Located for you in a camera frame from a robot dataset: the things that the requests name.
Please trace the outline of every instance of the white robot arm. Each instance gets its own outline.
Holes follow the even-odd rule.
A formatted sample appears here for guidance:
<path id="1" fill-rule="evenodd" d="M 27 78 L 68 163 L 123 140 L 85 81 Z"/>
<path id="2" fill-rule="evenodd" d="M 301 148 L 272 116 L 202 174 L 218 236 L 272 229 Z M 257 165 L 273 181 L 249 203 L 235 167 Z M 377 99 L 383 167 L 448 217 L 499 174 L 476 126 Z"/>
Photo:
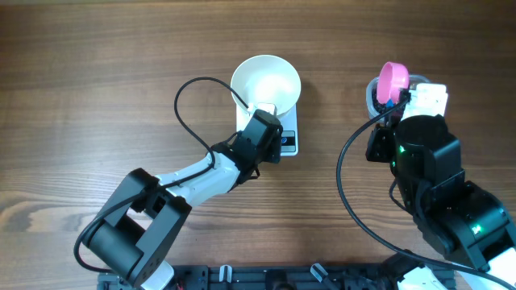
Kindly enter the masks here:
<path id="1" fill-rule="evenodd" d="M 132 287 L 162 289 L 173 276 L 164 257 L 191 209 L 257 178 L 261 162 L 278 163 L 281 133 L 275 115 L 256 110 L 246 128 L 234 134 L 231 144 L 232 138 L 215 144 L 210 154 L 187 168 L 159 176 L 151 176 L 141 168 L 134 170 L 78 241 Z M 126 215 L 129 208 L 152 219 L 146 230 Z"/>

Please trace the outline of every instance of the pink lid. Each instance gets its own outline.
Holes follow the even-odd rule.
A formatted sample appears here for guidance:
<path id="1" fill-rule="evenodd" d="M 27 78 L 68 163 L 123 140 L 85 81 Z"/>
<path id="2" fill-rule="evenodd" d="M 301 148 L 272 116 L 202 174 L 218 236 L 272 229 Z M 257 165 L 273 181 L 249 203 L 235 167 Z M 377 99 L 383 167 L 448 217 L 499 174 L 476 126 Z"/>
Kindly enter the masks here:
<path id="1" fill-rule="evenodd" d="M 381 104 L 386 104 L 393 100 L 396 104 L 400 100 L 400 89 L 409 88 L 409 71 L 403 64 L 387 62 L 380 72 L 378 80 L 377 100 Z"/>

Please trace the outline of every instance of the wood grain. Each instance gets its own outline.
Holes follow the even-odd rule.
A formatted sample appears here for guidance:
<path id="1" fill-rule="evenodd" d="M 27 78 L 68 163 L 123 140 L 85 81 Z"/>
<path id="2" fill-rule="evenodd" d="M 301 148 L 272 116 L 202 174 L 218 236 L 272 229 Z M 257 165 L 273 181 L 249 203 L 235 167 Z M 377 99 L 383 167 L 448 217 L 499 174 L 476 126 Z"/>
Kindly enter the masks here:
<path id="1" fill-rule="evenodd" d="M 516 19 L 510 1 L 208 1 L 0 8 L 1 288 L 94 288 L 78 231 L 121 179 L 173 172 L 205 153 L 173 115 L 193 77 L 229 81 L 250 56 L 302 78 L 300 152 L 189 216 L 175 264 L 380 262 L 392 253 L 350 219 L 335 187 L 343 143 L 367 120 L 364 91 L 387 60 L 448 86 L 447 122 L 468 178 L 516 215 Z M 230 94 L 188 88 L 180 112 L 208 143 L 235 129 Z M 350 149 L 356 212 L 403 248 L 439 256 L 390 202 L 393 177 Z M 87 250 L 91 263 L 99 263 Z"/>

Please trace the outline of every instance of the white bowl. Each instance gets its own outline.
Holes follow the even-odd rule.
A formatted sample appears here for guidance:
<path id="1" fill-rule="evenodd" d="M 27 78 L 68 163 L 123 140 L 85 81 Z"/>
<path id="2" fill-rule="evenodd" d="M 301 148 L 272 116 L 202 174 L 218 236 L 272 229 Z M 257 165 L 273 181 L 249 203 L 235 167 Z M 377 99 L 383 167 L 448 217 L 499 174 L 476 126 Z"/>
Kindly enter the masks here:
<path id="1" fill-rule="evenodd" d="M 289 112 L 301 94 L 301 79 L 288 61 L 278 56 L 253 56 L 233 73 L 231 87 L 247 104 L 269 103 L 277 108 L 277 116 Z M 232 93 L 235 103 L 249 112 Z"/>

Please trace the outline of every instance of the green led light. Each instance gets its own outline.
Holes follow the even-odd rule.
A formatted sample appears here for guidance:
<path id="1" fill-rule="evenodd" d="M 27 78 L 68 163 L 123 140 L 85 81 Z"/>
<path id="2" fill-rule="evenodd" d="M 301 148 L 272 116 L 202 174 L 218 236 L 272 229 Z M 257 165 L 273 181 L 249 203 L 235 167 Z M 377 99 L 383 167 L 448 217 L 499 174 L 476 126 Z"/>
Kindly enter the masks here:
<path id="1" fill-rule="evenodd" d="M 482 227 L 481 225 L 476 225 L 471 230 L 473 231 L 473 234 L 478 234 L 482 231 Z"/>

